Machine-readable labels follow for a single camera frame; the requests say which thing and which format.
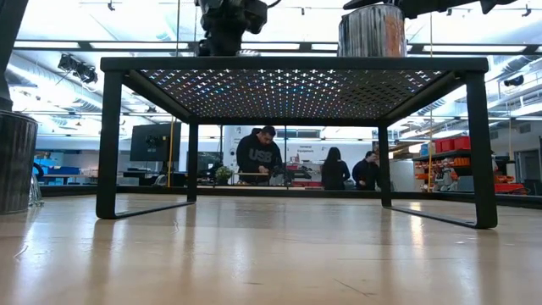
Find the yellow pole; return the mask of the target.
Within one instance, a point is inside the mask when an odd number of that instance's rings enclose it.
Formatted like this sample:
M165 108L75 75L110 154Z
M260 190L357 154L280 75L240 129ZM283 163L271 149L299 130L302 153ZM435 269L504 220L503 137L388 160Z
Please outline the yellow pole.
M428 154L429 154L429 165L428 165L428 183L427 183L427 193L431 193L433 190L432 187L432 174L433 174L433 109L429 111L429 142L428 142Z

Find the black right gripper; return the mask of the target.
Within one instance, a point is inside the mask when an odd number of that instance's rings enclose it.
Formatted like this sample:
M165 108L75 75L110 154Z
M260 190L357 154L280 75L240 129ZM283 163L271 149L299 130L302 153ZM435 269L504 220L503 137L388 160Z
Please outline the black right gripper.
M389 4L404 11L408 19L416 19L420 14L445 12L448 8L477 2L478 0L349 0L342 8L353 10L369 5Z

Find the dark ribbed glass cup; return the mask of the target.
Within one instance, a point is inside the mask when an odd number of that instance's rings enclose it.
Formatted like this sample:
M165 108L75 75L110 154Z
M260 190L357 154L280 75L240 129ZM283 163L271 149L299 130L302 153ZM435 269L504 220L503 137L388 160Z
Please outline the dark ribbed glass cup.
M31 117L0 110L0 215L28 208L37 130Z

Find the person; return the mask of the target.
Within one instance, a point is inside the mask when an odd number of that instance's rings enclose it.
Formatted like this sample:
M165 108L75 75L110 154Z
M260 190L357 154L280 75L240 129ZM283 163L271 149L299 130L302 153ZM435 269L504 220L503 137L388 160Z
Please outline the person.
M321 183L326 191L344 191L350 179L347 164L342 160L338 147L331 147L321 168Z
M374 151L368 151L365 158L354 166L351 177L359 191L375 191L379 185L379 166L376 157Z
M244 136L236 148L239 182L265 186L274 170L282 165L279 146L274 142L276 130L271 125L255 128Z

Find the black perforated metal riser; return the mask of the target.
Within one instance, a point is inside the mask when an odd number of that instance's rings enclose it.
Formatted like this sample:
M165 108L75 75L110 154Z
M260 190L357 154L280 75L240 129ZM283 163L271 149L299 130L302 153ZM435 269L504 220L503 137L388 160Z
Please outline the black perforated metal riser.
M187 201L194 203L200 125L375 127L392 208L388 128L459 87L467 90L473 229L498 223L491 167L485 58L195 57L103 58L96 214L116 209L121 90L128 87L190 127Z

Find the small green potted plant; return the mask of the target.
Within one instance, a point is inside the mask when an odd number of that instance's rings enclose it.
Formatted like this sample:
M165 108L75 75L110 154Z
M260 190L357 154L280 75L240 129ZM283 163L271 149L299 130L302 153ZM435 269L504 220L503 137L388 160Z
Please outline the small green potted plant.
M227 186L233 175L233 171L227 166L217 168L215 172L215 183L219 186Z

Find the black aluminium table frame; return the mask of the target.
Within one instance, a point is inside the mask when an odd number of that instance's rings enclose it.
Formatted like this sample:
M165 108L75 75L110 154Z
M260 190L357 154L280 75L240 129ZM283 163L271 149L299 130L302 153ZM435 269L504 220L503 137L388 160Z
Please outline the black aluminium table frame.
M40 186L43 197L68 197L96 195L97 186ZM117 193L133 194L167 194L186 195L187 189L182 187L157 187L157 186L117 186ZM300 197L300 198L346 198L346 199L380 199L380 192L376 191L323 191L323 190L293 190L272 189L264 187L241 188L198 188L197 194L202 196L232 196L232 197ZM437 200L449 202L474 203L474 195L460 192L403 192L393 191L390 195L392 200ZM519 195L495 195L496 204L513 208L530 208L542 210L542 197L519 196Z

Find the silver ribbed metal candle holder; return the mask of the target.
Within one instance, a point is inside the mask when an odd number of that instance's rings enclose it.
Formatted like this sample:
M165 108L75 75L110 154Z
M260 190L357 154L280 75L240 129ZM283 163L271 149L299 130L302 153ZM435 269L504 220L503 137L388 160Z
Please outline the silver ribbed metal candle holder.
M403 58L407 55L405 18L392 4L370 4L341 17L338 57Z

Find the orange-red storage bin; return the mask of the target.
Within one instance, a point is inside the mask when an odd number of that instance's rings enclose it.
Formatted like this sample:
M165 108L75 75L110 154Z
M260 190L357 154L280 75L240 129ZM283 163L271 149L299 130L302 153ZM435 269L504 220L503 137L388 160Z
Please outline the orange-red storage bin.
M495 183L495 192L497 194L527 195L529 189L521 183Z

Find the clear ribbed glass candle holder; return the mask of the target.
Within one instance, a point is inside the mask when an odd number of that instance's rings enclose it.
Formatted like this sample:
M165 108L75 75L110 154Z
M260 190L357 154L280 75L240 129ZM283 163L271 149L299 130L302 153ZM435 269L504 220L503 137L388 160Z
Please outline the clear ribbed glass candle holder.
M41 188L39 186L36 175L33 174L30 180L29 206L42 207L43 205L44 201L41 195Z

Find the black monitor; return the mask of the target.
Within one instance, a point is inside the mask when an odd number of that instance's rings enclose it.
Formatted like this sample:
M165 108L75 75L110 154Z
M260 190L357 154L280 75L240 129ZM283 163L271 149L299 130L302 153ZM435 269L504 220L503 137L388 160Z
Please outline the black monitor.
M181 123L137 125L132 128L130 160L177 162L180 155Z

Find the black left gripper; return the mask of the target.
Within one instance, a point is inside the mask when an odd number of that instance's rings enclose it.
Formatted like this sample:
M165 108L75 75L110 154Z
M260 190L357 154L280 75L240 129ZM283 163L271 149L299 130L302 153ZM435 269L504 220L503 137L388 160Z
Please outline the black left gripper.
M201 25L205 37L216 32L242 35L248 31L259 34L268 20L268 5L262 0L197 0L202 11ZM226 40L226 51L211 39L201 39L196 47L197 56L236 56L242 40Z

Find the white poster board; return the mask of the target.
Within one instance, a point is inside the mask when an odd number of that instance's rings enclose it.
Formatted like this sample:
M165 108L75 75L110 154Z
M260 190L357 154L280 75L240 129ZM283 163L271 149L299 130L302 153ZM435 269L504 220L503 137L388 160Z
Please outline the white poster board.
M288 141L286 166L294 172L293 181L321 182L321 168L331 147L338 147L349 171L373 150L370 141Z

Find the storage rack with red bins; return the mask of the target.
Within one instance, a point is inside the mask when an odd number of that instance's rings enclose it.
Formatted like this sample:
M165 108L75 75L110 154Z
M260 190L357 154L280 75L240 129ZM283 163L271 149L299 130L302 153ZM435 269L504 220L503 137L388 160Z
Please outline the storage rack with red bins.
M432 192L474 192L472 149L469 136L433 141ZM427 192L429 154L423 144L420 156L413 159L414 178L421 192Z

